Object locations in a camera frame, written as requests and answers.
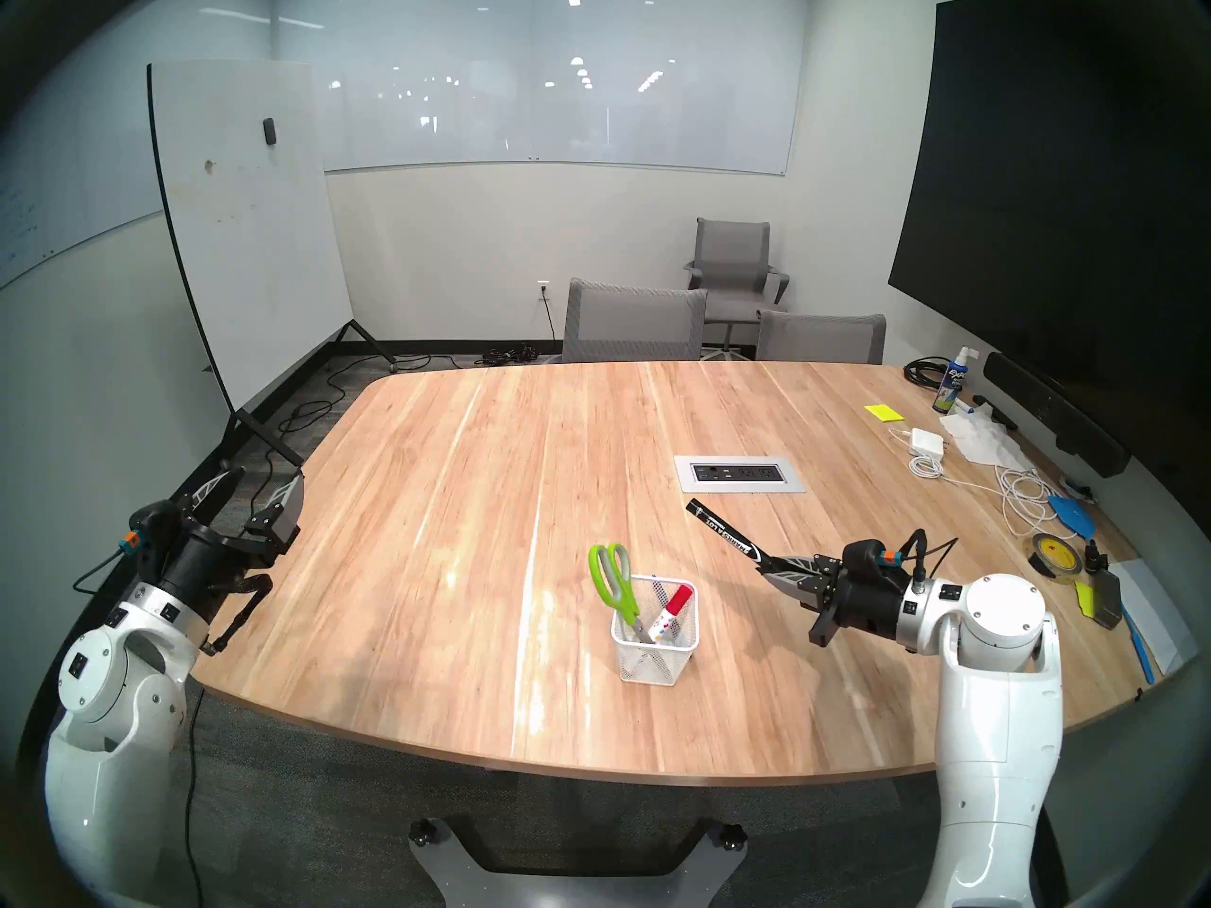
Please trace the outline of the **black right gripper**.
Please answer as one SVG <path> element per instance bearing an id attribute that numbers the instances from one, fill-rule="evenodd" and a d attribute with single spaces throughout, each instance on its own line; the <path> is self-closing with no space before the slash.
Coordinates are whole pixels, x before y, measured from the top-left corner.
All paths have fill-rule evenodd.
<path id="1" fill-rule="evenodd" d="M 820 603 L 809 632 L 811 644 L 827 646 L 839 630 L 897 639 L 903 593 L 911 587 L 903 568 L 849 569 L 821 554 L 770 561 L 770 571 L 761 575 L 771 587 L 798 603 Z"/>

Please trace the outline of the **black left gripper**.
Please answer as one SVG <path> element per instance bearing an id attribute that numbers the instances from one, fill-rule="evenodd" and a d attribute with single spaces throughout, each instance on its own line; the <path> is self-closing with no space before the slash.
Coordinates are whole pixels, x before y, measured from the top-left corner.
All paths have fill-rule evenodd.
<path id="1" fill-rule="evenodd" d="M 229 594 L 263 599 L 272 590 L 266 569 L 288 552 L 299 534 L 305 495 L 302 471 L 272 492 L 265 506 L 246 521 L 243 536 L 226 536 L 208 528 L 231 500 L 243 475 L 246 469 L 230 467 L 182 495 L 183 535 L 170 548 L 156 579 L 157 588 L 208 623 Z"/>

